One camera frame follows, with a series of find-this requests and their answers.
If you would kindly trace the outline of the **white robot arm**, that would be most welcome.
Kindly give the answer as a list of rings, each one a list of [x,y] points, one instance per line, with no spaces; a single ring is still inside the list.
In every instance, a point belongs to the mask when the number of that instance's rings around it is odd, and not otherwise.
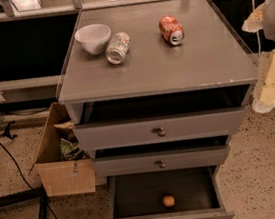
[[[263,30],[266,39],[275,41],[275,0],[265,0],[256,7],[244,21],[242,30],[250,33]],[[260,63],[260,79],[253,92],[252,109],[257,113],[268,113],[275,109],[275,49]]]

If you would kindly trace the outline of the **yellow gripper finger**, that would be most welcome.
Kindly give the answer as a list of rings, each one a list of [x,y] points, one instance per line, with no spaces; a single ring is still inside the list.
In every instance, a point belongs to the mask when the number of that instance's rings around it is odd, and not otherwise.
[[[275,49],[260,54],[258,71],[252,109],[257,113],[268,113],[275,109]]]
[[[248,16],[248,18],[244,21],[242,25],[242,30],[244,32],[255,33],[259,30],[263,29],[262,21],[263,21],[263,7],[264,3],[256,7],[252,13]]]

